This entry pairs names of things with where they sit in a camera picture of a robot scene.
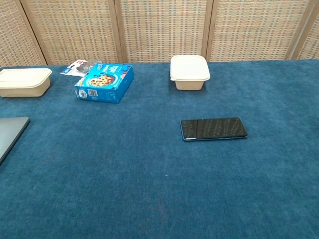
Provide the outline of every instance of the gray laptop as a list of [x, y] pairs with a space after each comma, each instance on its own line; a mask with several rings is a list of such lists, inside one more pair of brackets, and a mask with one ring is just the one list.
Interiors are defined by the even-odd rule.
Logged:
[[0, 164], [29, 124], [28, 117], [0, 118]]

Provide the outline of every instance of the woven panel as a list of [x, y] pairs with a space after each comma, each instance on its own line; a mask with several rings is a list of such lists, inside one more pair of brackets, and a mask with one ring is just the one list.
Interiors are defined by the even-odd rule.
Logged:
[[317, 16], [298, 59], [319, 58], [319, 16]]
[[283, 59], [308, 0], [220, 0], [211, 61]]
[[201, 54], [205, 0], [121, 0], [129, 62]]
[[0, 22], [0, 66], [42, 65], [15, 1], [0, 1]]
[[50, 64], [118, 61], [106, 0], [26, 0], [26, 4]]

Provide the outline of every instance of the black smartphone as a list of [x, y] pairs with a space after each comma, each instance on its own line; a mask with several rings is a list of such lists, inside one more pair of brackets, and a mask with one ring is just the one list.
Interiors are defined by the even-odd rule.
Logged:
[[248, 136], [238, 117], [182, 120], [180, 127], [183, 139], [186, 141], [246, 138]]

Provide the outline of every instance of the barcode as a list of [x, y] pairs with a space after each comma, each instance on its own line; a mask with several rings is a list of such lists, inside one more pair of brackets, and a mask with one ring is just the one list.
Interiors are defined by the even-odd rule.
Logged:
[[96, 90], [88, 90], [89, 96], [98, 96], [98, 92]]

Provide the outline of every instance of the cookie image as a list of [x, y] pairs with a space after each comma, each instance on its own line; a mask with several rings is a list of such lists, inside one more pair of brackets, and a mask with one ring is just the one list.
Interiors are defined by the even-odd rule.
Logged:
[[93, 78], [90, 80], [90, 85], [92, 86], [107, 86], [111, 84], [114, 80], [113, 76], [110, 75], [102, 75], [98, 78]]

